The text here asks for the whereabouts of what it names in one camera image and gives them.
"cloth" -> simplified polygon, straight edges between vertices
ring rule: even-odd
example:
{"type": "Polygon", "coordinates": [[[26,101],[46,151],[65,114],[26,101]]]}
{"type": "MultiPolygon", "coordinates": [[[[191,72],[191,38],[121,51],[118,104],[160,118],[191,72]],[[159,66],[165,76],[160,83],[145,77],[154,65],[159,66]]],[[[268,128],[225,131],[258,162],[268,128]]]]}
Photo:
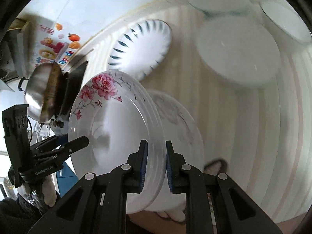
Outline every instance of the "cloth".
{"type": "Polygon", "coordinates": [[[40,218],[39,210],[19,194],[16,201],[11,198],[0,201],[1,234],[27,234],[40,218]]]}
{"type": "MultiPolygon", "coordinates": [[[[46,176],[42,184],[41,192],[43,194],[44,203],[49,207],[53,207],[57,200],[57,192],[55,191],[51,175],[46,176]]],[[[40,201],[35,199],[34,192],[28,184],[22,184],[22,186],[18,188],[18,193],[33,206],[40,207],[40,201]]]]}
{"type": "MultiPolygon", "coordinates": [[[[227,162],[224,159],[216,159],[212,162],[209,162],[204,167],[204,173],[214,175],[216,176],[219,173],[225,173],[227,171],[227,162]]],[[[210,205],[210,211],[213,213],[213,204],[210,198],[210,194],[208,195],[209,205],[210,205]]],[[[182,204],[178,206],[177,208],[168,210],[168,211],[161,211],[157,212],[157,214],[162,218],[171,218],[172,220],[176,222],[184,222],[186,219],[185,216],[185,207],[186,204],[182,204]]]]}

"glove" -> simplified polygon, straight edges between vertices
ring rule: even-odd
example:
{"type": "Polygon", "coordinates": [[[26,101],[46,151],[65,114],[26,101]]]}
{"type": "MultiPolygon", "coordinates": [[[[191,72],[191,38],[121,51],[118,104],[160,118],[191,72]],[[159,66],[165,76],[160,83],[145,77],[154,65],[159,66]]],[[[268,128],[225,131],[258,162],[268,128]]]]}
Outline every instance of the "glove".
{"type": "Polygon", "coordinates": [[[185,221],[185,214],[184,214],[185,207],[186,207],[186,203],[183,203],[182,205],[174,209],[156,212],[156,213],[162,218],[171,218],[172,220],[176,222],[184,222],[185,221]]]}
{"type": "Polygon", "coordinates": [[[49,207],[53,207],[57,200],[57,192],[52,181],[52,176],[46,176],[42,185],[33,186],[27,183],[22,184],[18,193],[33,206],[37,207],[41,213],[45,213],[49,207]]]}

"wall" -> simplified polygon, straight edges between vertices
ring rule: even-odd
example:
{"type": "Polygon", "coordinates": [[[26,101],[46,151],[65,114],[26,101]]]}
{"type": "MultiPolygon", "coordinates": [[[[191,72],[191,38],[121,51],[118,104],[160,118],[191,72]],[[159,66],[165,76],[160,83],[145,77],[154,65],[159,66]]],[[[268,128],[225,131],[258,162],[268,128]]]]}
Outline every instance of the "wall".
{"type": "Polygon", "coordinates": [[[45,48],[39,26],[55,29],[55,23],[63,25],[64,38],[58,40],[57,30],[54,35],[46,34],[54,42],[69,42],[68,33],[78,34],[79,43],[84,44],[100,30],[113,21],[153,0],[32,0],[20,13],[19,17],[29,19],[33,23],[31,42],[30,71],[40,60],[40,50],[45,48]]]}
{"type": "MultiPolygon", "coordinates": [[[[18,104],[24,104],[24,93],[18,91],[18,82],[14,81],[8,83],[8,85],[15,91],[7,91],[7,90],[0,90],[0,113],[5,109],[18,104]]],[[[22,84],[22,88],[25,89],[26,81],[22,84]]],[[[30,118],[32,127],[35,126],[35,121],[30,118]]],[[[5,145],[4,140],[4,129],[2,125],[2,115],[0,118],[0,151],[7,151],[7,147],[5,145]]],[[[8,156],[0,155],[0,177],[6,177],[7,172],[11,166],[11,162],[8,156]]]]}

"plate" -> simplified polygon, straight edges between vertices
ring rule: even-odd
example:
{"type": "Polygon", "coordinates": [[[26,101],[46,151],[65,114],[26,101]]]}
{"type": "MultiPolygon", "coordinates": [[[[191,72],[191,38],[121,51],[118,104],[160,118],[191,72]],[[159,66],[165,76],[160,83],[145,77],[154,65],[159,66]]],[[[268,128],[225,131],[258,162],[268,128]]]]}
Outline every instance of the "plate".
{"type": "MultiPolygon", "coordinates": [[[[199,170],[204,167],[204,143],[190,113],[176,99],[164,92],[147,90],[163,125],[165,139],[171,140],[174,152],[182,154],[186,163],[199,170]]],[[[155,201],[146,209],[166,211],[185,202],[185,194],[172,194],[168,187],[167,175],[164,185],[155,201]]]]}
{"type": "Polygon", "coordinates": [[[166,170],[166,145],[156,107],[143,86],[121,71],[107,71],[89,80],[71,110],[68,140],[88,137],[88,147],[71,155],[78,178],[111,172],[148,141],[143,192],[127,195],[127,214],[149,206],[158,195],[166,170]]]}
{"type": "Polygon", "coordinates": [[[247,11],[249,0],[188,0],[194,8],[208,14],[241,14],[247,11]]]}
{"type": "Polygon", "coordinates": [[[164,21],[144,20],[118,39],[108,59],[108,69],[142,80],[162,62],[171,40],[171,28],[164,21]]]}
{"type": "Polygon", "coordinates": [[[280,51],[271,34],[249,17],[223,16],[205,21],[196,47],[217,74],[243,86],[260,86],[275,77],[280,51]]]}
{"type": "Polygon", "coordinates": [[[311,42],[311,33],[304,21],[292,8],[276,2],[261,3],[263,12],[283,32],[301,44],[311,42]]]}

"black cable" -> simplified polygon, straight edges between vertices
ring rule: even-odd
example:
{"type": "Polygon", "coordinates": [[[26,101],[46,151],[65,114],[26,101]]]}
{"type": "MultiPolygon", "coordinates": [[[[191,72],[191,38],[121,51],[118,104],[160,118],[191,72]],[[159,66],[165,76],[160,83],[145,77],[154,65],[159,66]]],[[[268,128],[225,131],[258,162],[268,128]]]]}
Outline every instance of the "black cable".
{"type": "Polygon", "coordinates": [[[40,128],[39,128],[39,130],[38,130],[38,132],[37,132],[36,143],[38,142],[39,135],[40,135],[40,131],[41,131],[41,128],[43,127],[43,124],[44,124],[44,123],[42,123],[42,124],[40,125],[40,128]]]}
{"type": "MultiPolygon", "coordinates": [[[[30,123],[30,120],[27,118],[29,126],[30,126],[30,131],[32,132],[32,124],[30,123]]],[[[32,135],[30,136],[30,140],[29,140],[29,145],[32,142],[32,135]]]]}

